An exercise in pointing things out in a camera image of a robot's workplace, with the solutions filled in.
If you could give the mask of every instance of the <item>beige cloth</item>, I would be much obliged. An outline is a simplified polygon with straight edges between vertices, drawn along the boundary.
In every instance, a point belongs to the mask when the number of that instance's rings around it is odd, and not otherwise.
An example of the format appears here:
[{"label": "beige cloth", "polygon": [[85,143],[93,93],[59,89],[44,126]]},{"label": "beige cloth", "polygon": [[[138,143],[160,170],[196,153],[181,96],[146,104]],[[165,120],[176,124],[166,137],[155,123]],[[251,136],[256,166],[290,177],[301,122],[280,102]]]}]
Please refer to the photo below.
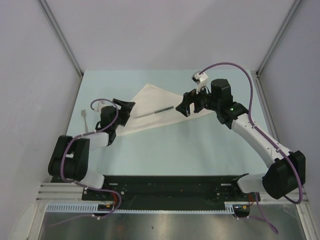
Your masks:
[{"label": "beige cloth", "polygon": [[[166,91],[151,84],[146,84],[143,89],[131,100],[132,102],[135,102],[135,106],[130,114],[131,117],[129,118],[125,127],[119,126],[117,128],[117,136],[124,136],[148,129],[176,124],[212,113],[212,111],[206,109],[203,109],[199,113],[194,113],[194,105],[191,104],[190,116],[185,117],[175,109],[176,106],[181,103],[182,99],[183,96],[181,95]],[[174,106],[174,108],[149,116],[135,118],[170,106]]]}]

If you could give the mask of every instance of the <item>white wall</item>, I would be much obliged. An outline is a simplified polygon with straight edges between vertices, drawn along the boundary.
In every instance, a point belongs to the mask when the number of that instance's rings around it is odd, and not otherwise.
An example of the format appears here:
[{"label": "white wall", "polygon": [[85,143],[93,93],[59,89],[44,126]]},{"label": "white wall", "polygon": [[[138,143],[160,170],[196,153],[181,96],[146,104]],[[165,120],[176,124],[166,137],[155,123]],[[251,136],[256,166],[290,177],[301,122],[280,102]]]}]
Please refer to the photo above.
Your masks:
[{"label": "white wall", "polygon": [[0,33],[0,239],[6,240],[48,177],[80,79],[37,1],[2,0]]},{"label": "white wall", "polygon": [[303,1],[261,81],[280,140],[306,156],[305,189],[320,224],[320,1]]},{"label": "white wall", "polygon": [[82,69],[257,70],[294,0],[48,0]]}]

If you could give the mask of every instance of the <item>light blue tabletop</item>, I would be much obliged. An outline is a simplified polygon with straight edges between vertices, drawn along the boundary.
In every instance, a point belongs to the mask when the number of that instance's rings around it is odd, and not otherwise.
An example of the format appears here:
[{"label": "light blue tabletop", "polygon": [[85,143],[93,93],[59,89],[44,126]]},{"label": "light blue tabletop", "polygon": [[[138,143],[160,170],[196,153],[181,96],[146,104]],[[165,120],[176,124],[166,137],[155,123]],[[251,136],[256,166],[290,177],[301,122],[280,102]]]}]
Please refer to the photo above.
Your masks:
[{"label": "light blue tabletop", "polygon": [[[197,70],[86,71],[73,109],[67,134],[85,131],[81,110],[86,110],[89,131],[100,115],[90,109],[98,98],[130,101],[145,84],[183,95],[196,88],[191,76]],[[227,79],[234,101],[249,106],[249,82],[237,69],[213,69],[211,80]],[[252,115],[267,130],[254,89]],[[162,126],[125,136],[112,145],[90,152],[89,167],[104,175],[241,175],[265,173],[259,155],[239,135],[221,125],[216,114]]]}]

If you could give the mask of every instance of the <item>white towel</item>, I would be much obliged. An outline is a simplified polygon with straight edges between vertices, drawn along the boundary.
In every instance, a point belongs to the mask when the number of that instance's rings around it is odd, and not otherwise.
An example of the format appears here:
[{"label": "white towel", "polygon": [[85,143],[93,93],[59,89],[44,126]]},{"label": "white towel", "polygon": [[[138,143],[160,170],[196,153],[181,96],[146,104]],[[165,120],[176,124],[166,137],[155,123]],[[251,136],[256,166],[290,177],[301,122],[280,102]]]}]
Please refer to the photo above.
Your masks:
[{"label": "white towel", "polygon": [[[166,91],[157,86],[146,84],[141,91],[131,100],[135,106],[131,111],[131,117],[125,127],[119,126],[116,130],[117,136],[137,133],[140,131],[158,128],[170,124],[180,123],[186,120],[199,118],[201,116],[213,113],[203,109],[199,113],[194,113],[194,105],[190,105],[190,116],[185,117],[176,111],[176,106],[182,102],[183,96]],[[152,114],[149,116],[135,118],[143,114],[148,114],[160,109],[174,106],[173,109]]]}]

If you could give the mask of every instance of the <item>shiny gray floor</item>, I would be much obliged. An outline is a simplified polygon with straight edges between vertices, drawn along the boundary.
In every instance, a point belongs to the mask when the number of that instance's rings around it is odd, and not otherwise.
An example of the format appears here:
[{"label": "shiny gray floor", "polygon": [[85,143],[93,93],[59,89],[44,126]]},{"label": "shiny gray floor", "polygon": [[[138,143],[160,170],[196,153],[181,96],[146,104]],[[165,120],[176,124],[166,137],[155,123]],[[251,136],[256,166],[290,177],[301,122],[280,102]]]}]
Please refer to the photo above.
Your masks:
[{"label": "shiny gray floor", "polygon": [[[39,240],[305,240],[294,205],[262,206],[274,234],[266,223],[255,219],[236,220],[218,214],[116,213],[103,220],[82,217],[61,225],[47,225],[75,213],[46,213]],[[252,216],[260,216],[257,207]]]}]

